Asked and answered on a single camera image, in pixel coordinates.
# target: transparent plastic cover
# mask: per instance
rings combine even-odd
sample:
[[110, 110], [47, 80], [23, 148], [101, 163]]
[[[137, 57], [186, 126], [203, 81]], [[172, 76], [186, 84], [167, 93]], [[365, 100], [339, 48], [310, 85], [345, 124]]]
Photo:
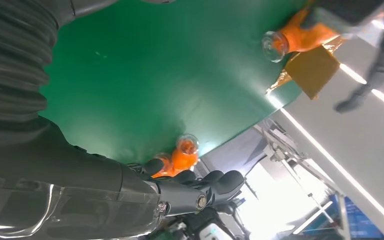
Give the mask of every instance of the transparent plastic cover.
[[117, 239], [148, 234], [165, 204], [157, 193], [113, 192], [0, 178], [0, 238]]

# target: cardboard piece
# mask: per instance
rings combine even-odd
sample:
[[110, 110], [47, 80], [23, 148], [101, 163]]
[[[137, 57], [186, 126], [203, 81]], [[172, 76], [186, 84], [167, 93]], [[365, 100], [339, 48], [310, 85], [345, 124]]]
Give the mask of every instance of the cardboard piece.
[[319, 46], [311, 51], [301, 52], [289, 61], [285, 70], [313, 100], [339, 69], [340, 62], [324, 48]]
[[274, 89], [294, 80], [311, 99], [317, 99], [318, 93], [333, 77], [340, 63], [332, 55], [344, 41], [337, 37], [307, 52], [295, 53], [286, 63], [277, 81], [267, 89], [270, 93]]

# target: orange bottle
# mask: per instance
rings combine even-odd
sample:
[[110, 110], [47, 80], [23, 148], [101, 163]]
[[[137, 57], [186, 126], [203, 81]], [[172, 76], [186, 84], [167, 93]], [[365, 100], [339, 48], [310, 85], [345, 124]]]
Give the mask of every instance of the orange bottle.
[[304, 8], [281, 30], [268, 31], [264, 35], [262, 48], [270, 61], [278, 63], [288, 53], [310, 51], [339, 35], [322, 23], [317, 23], [311, 29], [301, 29], [300, 25], [308, 13], [308, 8]]
[[191, 134], [181, 135], [177, 139], [171, 160], [176, 174], [194, 166], [198, 162], [198, 139]]
[[158, 153], [157, 155], [155, 155], [154, 158], [161, 160], [164, 166], [159, 172], [157, 172], [152, 176], [153, 178], [159, 178], [163, 176], [174, 177], [177, 174], [177, 173], [176, 174], [174, 173], [173, 161], [172, 161], [171, 155], [167, 153]]

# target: green mat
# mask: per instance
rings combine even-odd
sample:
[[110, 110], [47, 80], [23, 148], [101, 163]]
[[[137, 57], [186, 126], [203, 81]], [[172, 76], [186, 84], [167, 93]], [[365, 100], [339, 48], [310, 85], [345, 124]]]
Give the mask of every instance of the green mat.
[[[261, 38], [304, 2], [122, 0], [61, 29], [41, 114], [71, 144], [124, 163], [171, 153], [182, 133], [202, 156], [276, 110], [265, 91], [283, 64], [265, 59]], [[284, 104], [299, 93], [275, 92]]]

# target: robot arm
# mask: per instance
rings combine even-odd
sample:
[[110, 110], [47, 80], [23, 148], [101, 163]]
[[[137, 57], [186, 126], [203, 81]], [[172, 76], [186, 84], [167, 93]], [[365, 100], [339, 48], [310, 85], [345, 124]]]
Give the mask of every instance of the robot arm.
[[152, 179], [69, 144], [40, 117], [58, 29], [114, 0], [0, 0], [0, 239], [115, 239], [233, 197], [238, 172]]

